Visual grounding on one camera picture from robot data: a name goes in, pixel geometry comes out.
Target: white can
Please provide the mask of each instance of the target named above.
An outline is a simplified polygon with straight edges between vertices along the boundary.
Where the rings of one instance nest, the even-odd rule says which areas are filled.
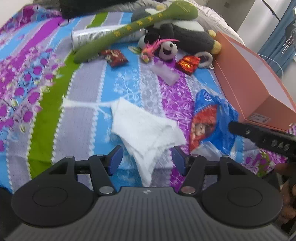
[[[94,40],[112,32],[113,30],[119,29],[126,24],[110,25],[104,27],[86,28],[82,30],[72,31],[72,46],[73,50],[77,51],[81,46],[93,42]],[[146,34],[144,28],[131,33],[130,35],[121,38],[117,43],[138,41],[143,35]]]

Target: yellow pompom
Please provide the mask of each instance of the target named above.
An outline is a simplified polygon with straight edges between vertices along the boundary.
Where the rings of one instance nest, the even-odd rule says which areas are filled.
[[[166,7],[165,7],[164,4],[159,4],[159,5],[156,6],[157,11],[162,11],[162,10],[165,10],[165,9],[166,9]]]
[[[211,29],[209,29],[207,32],[209,33],[209,35],[210,35],[212,38],[215,38],[216,35],[217,35],[216,32],[215,32],[214,30],[211,30]]]
[[[215,40],[214,46],[213,46],[213,48],[211,50],[211,54],[220,53],[221,48],[222,48],[222,45],[218,41]]]

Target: stuffed panda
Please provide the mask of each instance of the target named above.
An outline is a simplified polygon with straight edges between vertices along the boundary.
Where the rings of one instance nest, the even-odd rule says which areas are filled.
[[[141,49],[144,49],[146,44],[152,44],[157,39],[160,39],[160,35],[155,32],[148,32],[145,36],[139,39],[138,45]],[[177,45],[171,41],[161,43],[160,47],[155,51],[154,55],[161,58],[164,61],[172,61],[178,52]]]
[[[131,21],[159,12],[152,8],[139,10],[133,13]],[[176,43],[177,47],[193,55],[203,51],[218,54],[221,50],[221,44],[213,39],[216,33],[213,30],[205,31],[196,21],[164,20],[146,29],[148,32],[156,32],[161,39],[179,40],[180,42]]]
[[[171,41],[166,41],[160,45],[158,57],[164,61],[172,61],[178,52],[177,45]]]

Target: ribbed black surface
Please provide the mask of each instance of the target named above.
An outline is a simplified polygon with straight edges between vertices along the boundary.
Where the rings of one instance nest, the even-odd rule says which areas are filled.
[[[90,213],[73,224],[55,229],[23,224],[7,238],[39,240],[287,241],[288,237],[273,225],[235,229],[220,224],[194,198],[179,196],[172,188],[122,188],[115,196],[100,198]]]

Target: finger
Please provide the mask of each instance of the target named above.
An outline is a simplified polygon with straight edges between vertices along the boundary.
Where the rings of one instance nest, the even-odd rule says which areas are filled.
[[[291,205],[284,205],[281,210],[281,216],[287,219],[293,219],[296,216],[296,210]]]
[[[293,188],[292,188],[292,194],[294,195],[294,196],[296,196],[296,184],[293,186]]]
[[[281,223],[287,223],[287,222],[289,222],[289,219],[287,219],[287,218],[284,218],[283,216],[279,216],[278,217],[278,221],[280,221]]]
[[[283,176],[292,176],[296,173],[296,163],[279,163],[275,166],[274,170]]]
[[[291,195],[291,191],[289,190],[289,180],[284,183],[281,189],[281,195],[283,197],[284,204],[289,204],[294,201],[294,198]]]

